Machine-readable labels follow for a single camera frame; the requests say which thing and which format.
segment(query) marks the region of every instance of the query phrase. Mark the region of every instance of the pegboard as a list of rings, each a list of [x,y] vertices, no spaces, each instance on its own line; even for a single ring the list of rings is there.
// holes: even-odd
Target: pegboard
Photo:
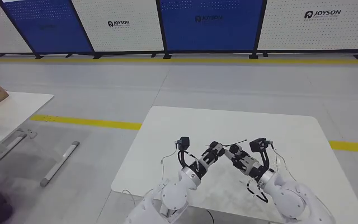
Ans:
[[[253,50],[262,0],[160,0],[168,50]]]
[[[163,50],[156,0],[72,0],[97,52]]]
[[[31,53],[2,8],[0,8],[0,53]]]
[[[37,53],[92,51],[70,0],[13,1],[4,7]]]
[[[358,1],[268,0],[258,49],[358,49]]]

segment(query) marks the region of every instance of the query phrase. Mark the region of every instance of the white pegboard panel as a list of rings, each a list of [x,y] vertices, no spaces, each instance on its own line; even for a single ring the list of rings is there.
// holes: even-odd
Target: white pegboard panel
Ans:
[[[156,0],[72,2],[95,51],[163,50]]]
[[[31,53],[31,49],[0,8],[0,53]]]
[[[358,0],[268,0],[258,49],[358,49]]]

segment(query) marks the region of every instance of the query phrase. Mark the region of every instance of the floor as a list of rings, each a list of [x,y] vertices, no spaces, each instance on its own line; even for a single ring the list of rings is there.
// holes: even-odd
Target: floor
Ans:
[[[322,59],[284,58],[315,57]],[[318,119],[327,139],[348,142],[358,142],[357,83],[354,64],[0,62],[5,89],[55,95],[39,114],[141,123],[150,107],[159,105],[309,115]],[[39,135],[23,140],[0,162],[0,190],[16,209],[7,223],[122,223],[133,202],[112,192],[111,183],[136,131],[36,121],[26,125]],[[73,141],[80,141],[80,147],[41,188],[39,182],[55,163],[43,151],[61,153]],[[358,152],[335,154],[358,195]],[[213,216],[216,223],[265,223],[219,212]],[[200,222],[211,218],[196,208],[178,220]]]

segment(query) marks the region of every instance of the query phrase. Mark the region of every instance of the cardboard box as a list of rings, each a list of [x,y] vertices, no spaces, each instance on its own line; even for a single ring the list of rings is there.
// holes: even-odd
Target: cardboard box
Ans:
[[[0,102],[6,99],[9,94],[0,86]]]

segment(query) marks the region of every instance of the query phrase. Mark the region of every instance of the joyson logo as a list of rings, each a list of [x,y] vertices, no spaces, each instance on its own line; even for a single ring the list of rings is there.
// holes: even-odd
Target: joyson logo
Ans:
[[[310,18],[325,18],[325,17],[338,17],[342,10],[326,10],[326,11],[307,11],[304,15],[305,19]]]
[[[129,21],[108,21],[108,26],[111,28],[121,28],[129,26]]]
[[[214,16],[195,16],[195,22],[207,22],[213,20],[222,20],[223,16],[214,15]]]

